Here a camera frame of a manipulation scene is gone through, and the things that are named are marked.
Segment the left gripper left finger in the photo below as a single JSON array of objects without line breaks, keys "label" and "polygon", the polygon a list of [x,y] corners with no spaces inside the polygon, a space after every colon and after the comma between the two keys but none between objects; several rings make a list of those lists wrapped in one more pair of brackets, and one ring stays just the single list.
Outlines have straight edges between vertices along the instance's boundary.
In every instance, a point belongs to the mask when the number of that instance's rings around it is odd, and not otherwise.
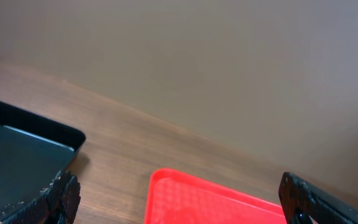
[{"label": "left gripper left finger", "polygon": [[80,204],[80,183],[69,170],[59,171],[49,187],[28,204],[0,213],[0,224],[73,224]]}]

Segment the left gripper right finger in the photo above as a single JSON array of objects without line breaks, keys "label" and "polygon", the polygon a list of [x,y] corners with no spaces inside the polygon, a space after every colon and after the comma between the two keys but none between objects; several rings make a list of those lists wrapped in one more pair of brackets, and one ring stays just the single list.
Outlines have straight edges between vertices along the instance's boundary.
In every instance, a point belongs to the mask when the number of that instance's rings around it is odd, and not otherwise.
[{"label": "left gripper right finger", "polygon": [[358,210],[291,172],[284,172],[278,196],[288,224],[358,224]]}]

